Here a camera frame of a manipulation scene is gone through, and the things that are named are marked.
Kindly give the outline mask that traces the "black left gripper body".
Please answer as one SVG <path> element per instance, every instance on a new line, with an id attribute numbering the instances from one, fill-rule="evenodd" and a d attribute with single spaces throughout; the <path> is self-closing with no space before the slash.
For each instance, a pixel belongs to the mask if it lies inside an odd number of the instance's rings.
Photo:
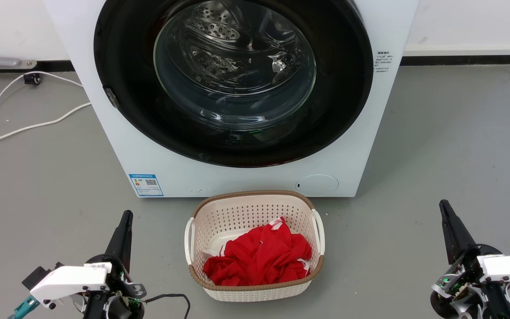
<path id="1" fill-rule="evenodd" d="M 137 299 L 146 293 L 130 279 L 130 255 L 98 255 L 87 263 L 111 263 L 105 283 L 85 289 L 82 313 L 84 319 L 142 319 L 144 306 Z"/>

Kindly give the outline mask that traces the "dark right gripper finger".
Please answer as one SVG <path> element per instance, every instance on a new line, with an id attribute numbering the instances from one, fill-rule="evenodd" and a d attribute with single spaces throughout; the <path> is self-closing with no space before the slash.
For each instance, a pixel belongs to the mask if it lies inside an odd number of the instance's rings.
<path id="1" fill-rule="evenodd" d="M 447 200 L 440 201 L 440 213 L 442 217 L 442 229 L 448 264 L 452 265 L 455 263 L 459 253 L 461 252 L 455 234 L 457 215 Z"/>
<path id="2" fill-rule="evenodd" d="M 460 248 L 460 253 L 458 256 L 459 258 L 463 252 L 475 246 L 476 242 L 472 238 L 471 234 L 469 233 L 469 231 L 465 227 L 465 224 L 462 222 L 459 216 L 457 216 L 456 218 L 455 234 L 457 238 L 457 243 L 459 244 Z"/>

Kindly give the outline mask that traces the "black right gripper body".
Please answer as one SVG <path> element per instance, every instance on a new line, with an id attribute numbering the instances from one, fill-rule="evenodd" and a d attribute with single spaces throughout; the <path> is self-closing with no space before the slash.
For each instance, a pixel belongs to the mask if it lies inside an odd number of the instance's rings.
<path id="1" fill-rule="evenodd" d="M 450 267 L 432 286 L 430 303 L 444 319 L 510 319 L 508 279 L 484 279 L 479 257 L 500 254 L 490 245 L 446 246 Z"/>

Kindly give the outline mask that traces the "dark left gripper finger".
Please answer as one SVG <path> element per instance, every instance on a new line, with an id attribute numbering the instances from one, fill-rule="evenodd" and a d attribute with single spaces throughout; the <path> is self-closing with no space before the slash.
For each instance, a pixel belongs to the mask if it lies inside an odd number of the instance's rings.
<path id="1" fill-rule="evenodd" d="M 105 254 L 119 258 L 119 226 L 112 234 L 111 240 L 106 248 Z"/>
<path id="2" fill-rule="evenodd" d="M 119 258 L 125 269 L 130 269 L 133 240 L 133 212 L 124 211 L 119 223 Z"/>

